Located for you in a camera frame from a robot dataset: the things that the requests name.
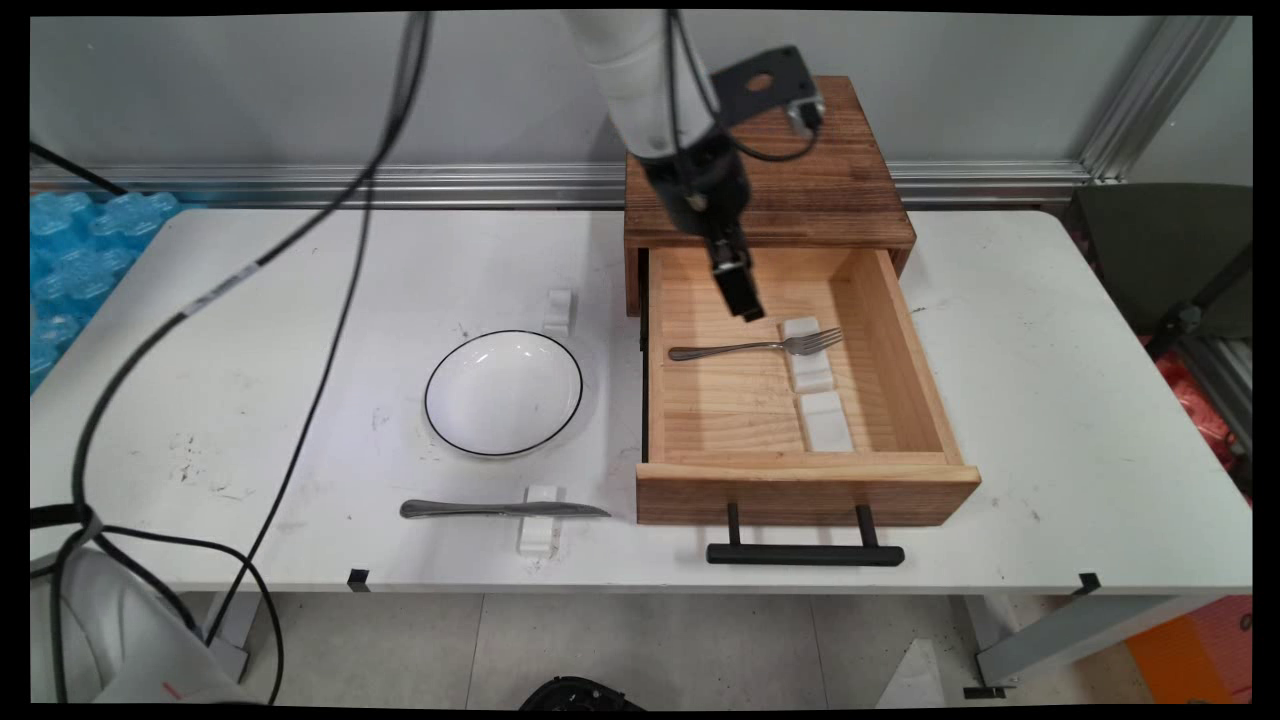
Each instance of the floor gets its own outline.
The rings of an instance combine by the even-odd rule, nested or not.
[[[186,600],[201,618],[210,596]],[[874,707],[918,638],[932,641],[947,706],[1151,702],[1124,643],[1006,700],[964,700],[977,648],[959,597],[303,593],[276,606],[280,705],[513,710],[580,675],[646,710]],[[243,685],[265,698],[265,612],[248,650]]]

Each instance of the knife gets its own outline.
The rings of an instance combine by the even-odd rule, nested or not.
[[[474,505],[468,502],[433,502],[406,500],[401,518],[444,518],[448,515],[506,515],[509,518],[611,518],[591,505],[576,502],[511,502],[507,505]]]

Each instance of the drawer handle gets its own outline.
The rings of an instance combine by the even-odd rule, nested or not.
[[[737,503],[728,503],[728,543],[707,546],[707,561],[713,565],[873,565],[897,568],[906,553],[897,546],[876,542],[872,506],[859,505],[858,530],[863,544],[742,544],[737,527]]]

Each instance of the metal fork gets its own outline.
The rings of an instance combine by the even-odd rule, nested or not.
[[[708,355],[719,355],[721,352],[758,350],[762,347],[786,350],[791,355],[813,355],[842,340],[845,340],[845,336],[840,332],[840,328],[831,328],[813,334],[788,337],[782,342],[748,342],[744,345],[721,345],[718,347],[672,347],[667,351],[667,357],[672,360],[696,360]]]

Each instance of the white table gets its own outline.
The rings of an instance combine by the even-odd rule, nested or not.
[[[306,215],[192,210],[166,225],[32,398],[32,506],[68,501],[79,427],[128,351]],[[357,220],[335,214],[137,368],[90,454],[87,495],[106,521],[248,548],[319,379]],[[879,529],[883,544],[906,550],[901,566],[708,565],[704,548],[726,542],[724,527],[635,524],[641,355],[639,320],[623,313],[621,213],[401,210],[375,217],[329,388],[259,568],[279,591],[347,591],[361,569],[375,592],[973,596],[1068,594],[1094,573],[1101,588],[1069,606],[1076,614],[1106,602],[1094,598],[1132,596],[1120,618],[1089,615],[1102,630],[1252,592],[1252,511],[1057,220],[1029,211],[911,220],[919,241],[902,290],[983,483],[938,528]],[[539,329],[556,287],[575,290],[566,345],[586,379],[571,425],[513,460],[463,456],[434,437],[421,401],[435,363],[465,337]],[[534,483],[614,516],[561,523],[557,555],[534,560],[515,551],[518,521],[397,515],[410,497],[520,500]],[[33,533],[32,557],[63,533]],[[859,542],[855,528],[744,534]],[[216,553],[119,543],[175,589],[220,589],[236,571]],[[1194,598],[1167,601],[1175,596]],[[1080,620],[1070,623],[1079,635]],[[983,667],[988,683],[1027,666],[1025,652],[1002,659],[1027,634],[988,651],[1000,651]],[[1037,644],[1064,644],[1055,638]]]

